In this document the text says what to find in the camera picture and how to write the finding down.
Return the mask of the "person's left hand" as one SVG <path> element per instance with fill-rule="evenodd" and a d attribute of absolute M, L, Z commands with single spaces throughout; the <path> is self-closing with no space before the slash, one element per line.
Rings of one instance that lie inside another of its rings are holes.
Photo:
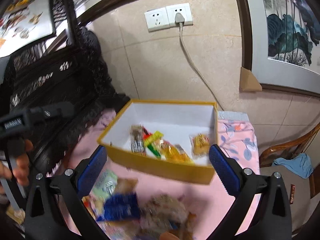
<path fill-rule="evenodd" d="M 16 165 L 17 167 L 10 171 L 9 168 L 4 166 L 1 163 L 1 178 L 11 180 L 12 177 L 15 177 L 17 182 L 21 186 L 28 186 L 29 185 L 29 157 L 27 155 L 27 152 L 31 151 L 33 149 L 33 144 L 30 140 L 25 139 L 25 153 L 23 155 L 20 155 L 16 159 Z"/>

